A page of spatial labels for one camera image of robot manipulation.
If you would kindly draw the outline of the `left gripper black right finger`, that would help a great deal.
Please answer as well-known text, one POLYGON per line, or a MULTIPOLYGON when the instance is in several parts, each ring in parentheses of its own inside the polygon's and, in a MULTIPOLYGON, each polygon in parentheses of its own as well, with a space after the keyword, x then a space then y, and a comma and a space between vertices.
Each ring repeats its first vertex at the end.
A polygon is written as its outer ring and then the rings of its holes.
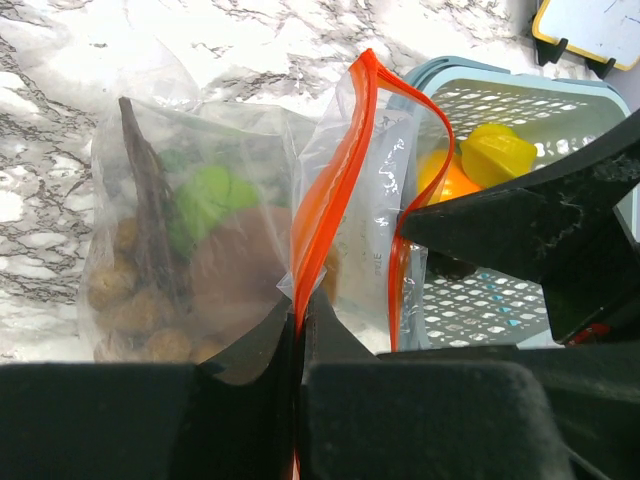
POLYGON ((304 479, 635 479, 639 346, 380 356, 313 295, 299 393, 304 479))

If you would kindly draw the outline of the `brown round toy fruit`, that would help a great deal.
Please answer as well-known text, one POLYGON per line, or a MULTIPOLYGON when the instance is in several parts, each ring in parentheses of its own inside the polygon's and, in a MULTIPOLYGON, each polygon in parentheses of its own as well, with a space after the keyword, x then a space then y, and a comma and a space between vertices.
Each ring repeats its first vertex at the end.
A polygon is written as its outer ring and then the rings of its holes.
POLYGON ((193 309, 199 328, 229 345, 257 326, 281 299, 291 211, 238 210, 199 242, 191 259, 193 309))

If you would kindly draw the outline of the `orange zip clear bag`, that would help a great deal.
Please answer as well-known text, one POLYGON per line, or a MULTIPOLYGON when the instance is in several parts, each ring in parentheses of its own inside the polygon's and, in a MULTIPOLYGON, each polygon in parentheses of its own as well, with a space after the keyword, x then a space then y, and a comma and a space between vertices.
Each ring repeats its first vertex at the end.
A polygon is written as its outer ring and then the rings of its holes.
POLYGON ((92 144, 78 309, 95 360, 199 363, 314 293, 380 350, 426 347, 427 254, 399 225, 454 149, 444 112, 372 52, 319 120, 201 101, 174 64, 135 75, 92 144))

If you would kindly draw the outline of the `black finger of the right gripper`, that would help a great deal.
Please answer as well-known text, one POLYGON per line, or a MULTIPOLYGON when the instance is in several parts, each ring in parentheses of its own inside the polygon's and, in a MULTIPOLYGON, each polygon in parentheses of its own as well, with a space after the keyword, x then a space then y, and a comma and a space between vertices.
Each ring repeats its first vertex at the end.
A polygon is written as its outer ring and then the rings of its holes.
POLYGON ((555 342, 639 338, 639 242, 618 209, 639 183, 639 115, 547 167, 410 213, 402 235, 542 286, 555 342))

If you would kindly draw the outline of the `green toy fruit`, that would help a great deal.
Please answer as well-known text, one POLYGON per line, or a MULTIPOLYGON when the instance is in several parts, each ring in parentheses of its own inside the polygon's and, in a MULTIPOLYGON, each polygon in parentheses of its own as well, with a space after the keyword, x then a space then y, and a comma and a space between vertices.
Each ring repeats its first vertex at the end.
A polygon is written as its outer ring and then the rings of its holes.
POLYGON ((250 182, 221 165, 203 167, 173 192, 167 226, 171 246, 188 258, 228 215, 258 203, 250 182))

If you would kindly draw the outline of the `large orange mango toy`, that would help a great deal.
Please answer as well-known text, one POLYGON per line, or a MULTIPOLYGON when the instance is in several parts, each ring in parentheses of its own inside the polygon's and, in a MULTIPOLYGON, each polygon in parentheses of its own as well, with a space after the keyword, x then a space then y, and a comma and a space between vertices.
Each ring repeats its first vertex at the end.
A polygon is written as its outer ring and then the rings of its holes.
MULTIPOLYGON (((444 149, 434 150, 430 154, 424 154, 417 160, 417 187, 422 191, 428 187, 435 175, 442 168, 447 157, 444 149)), ((454 153, 447 173, 435 187, 434 193, 424 206, 448 201, 458 197, 470 195, 481 191, 482 188, 471 181, 462 169, 461 156, 454 153)))

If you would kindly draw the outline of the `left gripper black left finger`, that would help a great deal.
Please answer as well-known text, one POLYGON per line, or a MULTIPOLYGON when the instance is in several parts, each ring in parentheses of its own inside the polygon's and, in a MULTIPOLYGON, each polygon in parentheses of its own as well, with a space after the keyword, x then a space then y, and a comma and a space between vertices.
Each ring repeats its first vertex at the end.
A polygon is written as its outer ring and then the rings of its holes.
POLYGON ((5 479, 287 479, 294 326, 287 300, 202 364, 1 370, 5 479))

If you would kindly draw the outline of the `teal plastic basket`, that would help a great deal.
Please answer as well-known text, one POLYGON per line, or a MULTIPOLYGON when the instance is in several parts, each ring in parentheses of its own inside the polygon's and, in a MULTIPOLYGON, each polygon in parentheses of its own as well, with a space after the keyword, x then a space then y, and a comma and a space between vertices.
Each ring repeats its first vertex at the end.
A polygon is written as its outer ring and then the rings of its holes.
POLYGON ((444 56, 406 81, 465 140, 484 123, 534 147, 521 179, 429 207, 421 332, 432 348, 639 336, 639 116, 603 82, 514 75, 444 56))

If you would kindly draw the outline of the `brown longan bunch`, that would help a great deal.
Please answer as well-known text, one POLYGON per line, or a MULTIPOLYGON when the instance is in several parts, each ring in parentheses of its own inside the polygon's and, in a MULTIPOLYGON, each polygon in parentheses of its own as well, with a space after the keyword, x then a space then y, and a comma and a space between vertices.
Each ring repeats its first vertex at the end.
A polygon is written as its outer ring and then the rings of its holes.
POLYGON ((118 100, 122 140, 135 205, 100 228, 91 249, 85 299, 92 310, 93 355, 99 363, 201 364, 224 349, 195 334, 187 263, 171 244, 178 218, 160 155, 144 137, 130 98, 118 100))

